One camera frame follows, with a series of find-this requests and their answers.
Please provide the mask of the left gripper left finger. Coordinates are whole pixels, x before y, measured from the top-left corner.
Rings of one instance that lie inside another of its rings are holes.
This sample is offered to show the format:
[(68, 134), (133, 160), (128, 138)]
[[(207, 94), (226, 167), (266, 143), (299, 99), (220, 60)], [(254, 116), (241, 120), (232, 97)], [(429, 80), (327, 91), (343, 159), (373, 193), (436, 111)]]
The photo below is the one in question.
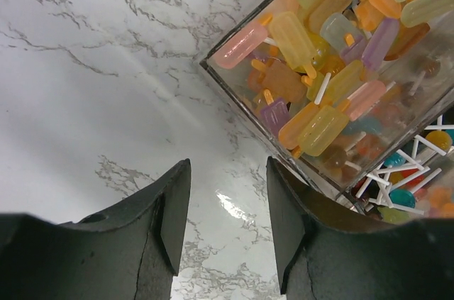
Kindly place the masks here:
[(182, 160), (80, 222), (1, 215), (2, 299), (168, 299), (179, 272), (191, 190)]

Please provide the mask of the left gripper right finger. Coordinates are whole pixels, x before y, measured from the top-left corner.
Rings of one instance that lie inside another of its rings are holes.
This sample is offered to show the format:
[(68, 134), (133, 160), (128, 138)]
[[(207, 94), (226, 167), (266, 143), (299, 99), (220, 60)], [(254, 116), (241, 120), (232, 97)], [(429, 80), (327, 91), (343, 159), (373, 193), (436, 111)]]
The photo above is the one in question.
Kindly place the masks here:
[(267, 160), (279, 288), (288, 299), (452, 299), (453, 221), (392, 225), (347, 209)]

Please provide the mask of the clear four-compartment candy box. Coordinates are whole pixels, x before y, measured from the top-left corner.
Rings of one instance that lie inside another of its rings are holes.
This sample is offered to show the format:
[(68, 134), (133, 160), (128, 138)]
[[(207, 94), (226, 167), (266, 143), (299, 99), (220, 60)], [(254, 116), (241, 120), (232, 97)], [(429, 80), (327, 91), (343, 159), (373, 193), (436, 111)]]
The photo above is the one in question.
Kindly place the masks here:
[(200, 65), (316, 191), (453, 217), (453, 0), (265, 0)]

